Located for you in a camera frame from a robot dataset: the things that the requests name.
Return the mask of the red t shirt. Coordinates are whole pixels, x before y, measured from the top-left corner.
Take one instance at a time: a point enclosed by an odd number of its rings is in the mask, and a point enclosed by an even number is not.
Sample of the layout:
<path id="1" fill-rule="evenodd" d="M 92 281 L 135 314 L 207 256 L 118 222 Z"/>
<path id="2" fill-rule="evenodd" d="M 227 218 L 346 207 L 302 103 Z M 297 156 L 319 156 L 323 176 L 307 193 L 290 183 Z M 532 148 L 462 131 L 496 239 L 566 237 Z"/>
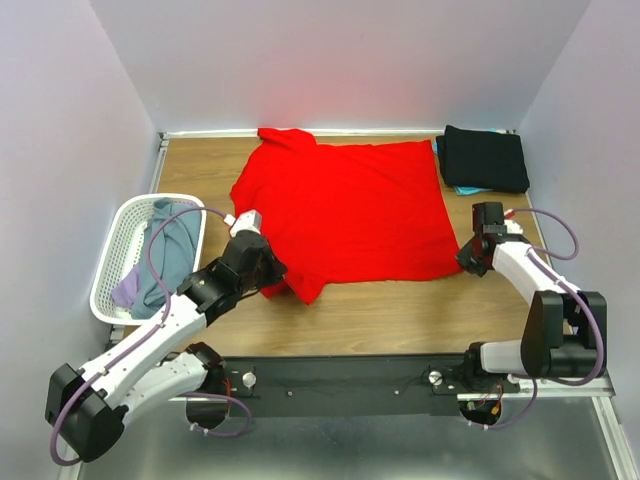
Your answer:
<path id="1" fill-rule="evenodd" d="M 328 284 L 454 275 L 458 242 L 428 140 L 334 146 L 262 127 L 230 197 L 255 210 L 287 273 L 262 293 L 312 304 Z"/>

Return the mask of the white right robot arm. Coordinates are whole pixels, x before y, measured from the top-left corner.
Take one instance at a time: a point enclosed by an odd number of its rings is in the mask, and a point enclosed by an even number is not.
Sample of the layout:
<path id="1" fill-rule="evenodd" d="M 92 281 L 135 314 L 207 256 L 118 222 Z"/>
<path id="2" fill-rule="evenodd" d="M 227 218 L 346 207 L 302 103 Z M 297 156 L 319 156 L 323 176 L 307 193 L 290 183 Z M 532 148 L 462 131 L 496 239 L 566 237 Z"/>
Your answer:
<path id="1" fill-rule="evenodd" d="M 602 376 L 606 369 L 604 296 L 579 288 L 541 258 L 575 258 L 579 252 L 575 233 L 558 216 L 540 211 L 566 228 L 573 251 L 560 255 L 536 247 L 512 220 L 519 211 L 506 210 L 500 202 L 473 204 L 473 235 L 456 255 L 460 267 L 469 274 L 482 277 L 494 271 L 503 276 L 529 307 L 519 340 L 476 342 L 465 352 L 460 379 L 474 392 L 485 390 L 498 375 L 582 386 Z"/>

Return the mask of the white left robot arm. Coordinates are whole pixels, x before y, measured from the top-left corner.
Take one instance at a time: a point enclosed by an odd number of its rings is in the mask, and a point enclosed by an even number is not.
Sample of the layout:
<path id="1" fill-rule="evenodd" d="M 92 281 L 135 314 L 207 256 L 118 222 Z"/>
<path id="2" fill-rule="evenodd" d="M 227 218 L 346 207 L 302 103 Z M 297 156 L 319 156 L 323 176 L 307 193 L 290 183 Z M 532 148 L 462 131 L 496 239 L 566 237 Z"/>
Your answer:
<path id="1" fill-rule="evenodd" d="M 142 412 L 174 396 L 214 393 L 222 372 L 209 348 L 197 347 L 172 361 L 166 356 L 245 297 L 279 283 L 285 272 L 256 228 L 239 230 L 219 258 L 189 274 L 133 334 L 78 369 L 58 367 L 49 379 L 45 406 L 54 462 L 94 461 Z"/>

